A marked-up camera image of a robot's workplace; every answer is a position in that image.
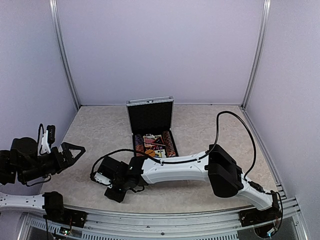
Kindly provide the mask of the blue playing card box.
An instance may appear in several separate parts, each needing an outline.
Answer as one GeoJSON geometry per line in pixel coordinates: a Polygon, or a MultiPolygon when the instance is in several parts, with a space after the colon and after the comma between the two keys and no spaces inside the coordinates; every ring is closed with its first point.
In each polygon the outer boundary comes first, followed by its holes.
{"type": "Polygon", "coordinates": [[[164,149],[154,150],[155,158],[167,158],[166,151],[164,149]]]}

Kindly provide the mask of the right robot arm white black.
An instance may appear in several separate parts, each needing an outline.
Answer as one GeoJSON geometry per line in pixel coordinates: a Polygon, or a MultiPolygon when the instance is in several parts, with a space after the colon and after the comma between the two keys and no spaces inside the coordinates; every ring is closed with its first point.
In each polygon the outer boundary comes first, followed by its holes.
{"type": "Polygon", "coordinates": [[[137,186],[174,181],[210,183],[214,195],[221,199],[237,197],[256,208],[256,218],[266,222],[283,213],[280,193],[266,191],[248,178],[237,162],[215,141],[207,151],[187,156],[160,158],[136,149],[129,163],[118,161],[108,153],[95,163],[90,179],[107,187],[105,196],[121,203],[127,191],[137,192],[137,186]]]}

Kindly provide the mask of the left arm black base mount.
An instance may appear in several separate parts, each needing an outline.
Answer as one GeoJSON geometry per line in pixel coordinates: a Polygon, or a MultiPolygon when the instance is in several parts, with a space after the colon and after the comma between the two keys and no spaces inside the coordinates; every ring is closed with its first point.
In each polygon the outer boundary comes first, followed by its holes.
{"type": "Polygon", "coordinates": [[[42,206],[45,210],[43,216],[46,220],[67,225],[69,227],[84,228],[87,220],[87,213],[64,207],[62,203],[48,203],[42,206]]]}

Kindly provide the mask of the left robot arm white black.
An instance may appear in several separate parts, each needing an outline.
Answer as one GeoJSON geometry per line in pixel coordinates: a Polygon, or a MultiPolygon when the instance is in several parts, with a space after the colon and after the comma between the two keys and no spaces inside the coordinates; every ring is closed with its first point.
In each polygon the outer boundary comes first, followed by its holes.
{"type": "MultiPolygon", "coordinates": [[[[19,182],[26,187],[49,182],[52,176],[73,166],[86,152],[83,146],[63,142],[54,146],[56,127],[39,125],[37,139],[30,137],[14,138],[9,150],[0,152],[0,184],[19,182]]],[[[45,212],[63,223],[70,218],[70,211],[64,207],[63,196],[58,192],[39,195],[0,194],[2,210],[31,210],[45,212]]]]}

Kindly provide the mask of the black pink triangular button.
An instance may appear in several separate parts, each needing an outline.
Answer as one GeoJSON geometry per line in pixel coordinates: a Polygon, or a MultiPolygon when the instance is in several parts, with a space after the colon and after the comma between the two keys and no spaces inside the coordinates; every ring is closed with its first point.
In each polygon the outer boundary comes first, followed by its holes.
{"type": "Polygon", "coordinates": [[[157,145],[157,146],[165,146],[164,142],[163,142],[163,138],[161,135],[156,135],[154,137],[154,140],[152,142],[153,145],[157,145]]]}

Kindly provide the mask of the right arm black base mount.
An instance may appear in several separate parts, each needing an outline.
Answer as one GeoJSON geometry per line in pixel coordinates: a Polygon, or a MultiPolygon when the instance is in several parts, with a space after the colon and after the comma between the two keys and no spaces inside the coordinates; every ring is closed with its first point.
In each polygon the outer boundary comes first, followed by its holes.
{"type": "Polygon", "coordinates": [[[238,213],[238,216],[241,226],[248,227],[275,220],[277,216],[277,211],[274,211],[273,208],[269,208],[262,211],[256,208],[252,208],[241,210],[238,213]]]}

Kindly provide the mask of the red playing card deck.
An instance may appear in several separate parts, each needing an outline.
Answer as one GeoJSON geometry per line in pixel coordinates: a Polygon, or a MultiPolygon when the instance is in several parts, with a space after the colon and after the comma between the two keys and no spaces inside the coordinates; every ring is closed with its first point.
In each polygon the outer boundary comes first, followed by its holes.
{"type": "Polygon", "coordinates": [[[152,135],[152,134],[146,134],[143,136],[143,142],[145,147],[153,147],[153,146],[162,146],[162,145],[154,145],[153,140],[155,139],[155,136],[159,135],[152,135]]]}

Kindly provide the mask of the orange big blind button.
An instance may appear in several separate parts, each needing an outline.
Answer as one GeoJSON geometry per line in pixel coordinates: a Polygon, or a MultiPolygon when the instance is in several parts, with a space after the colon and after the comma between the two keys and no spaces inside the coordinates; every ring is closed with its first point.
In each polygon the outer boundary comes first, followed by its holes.
{"type": "Polygon", "coordinates": [[[150,157],[155,157],[156,156],[156,152],[153,149],[147,149],[144,153],[147,154],[150,157]]]}

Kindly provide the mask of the aluminium poker chip case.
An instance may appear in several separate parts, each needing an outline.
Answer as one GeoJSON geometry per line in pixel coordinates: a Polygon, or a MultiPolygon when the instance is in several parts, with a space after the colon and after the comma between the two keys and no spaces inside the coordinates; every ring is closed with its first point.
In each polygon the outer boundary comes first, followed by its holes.
{"type": "MultiPolygon", "coordinates": [[[[171,132],[173,106],[174,98],[172,96],[129,100],[126,103],[135,156],[135,135],[140,134],[142,138],[144,135],[162,136],[164,131],[170,132],[177,152],[171,132]]],[[[153,149],[153,147],[155,146],[145,147],[144,145],[144,153],[148,149],[153,149]]]]}

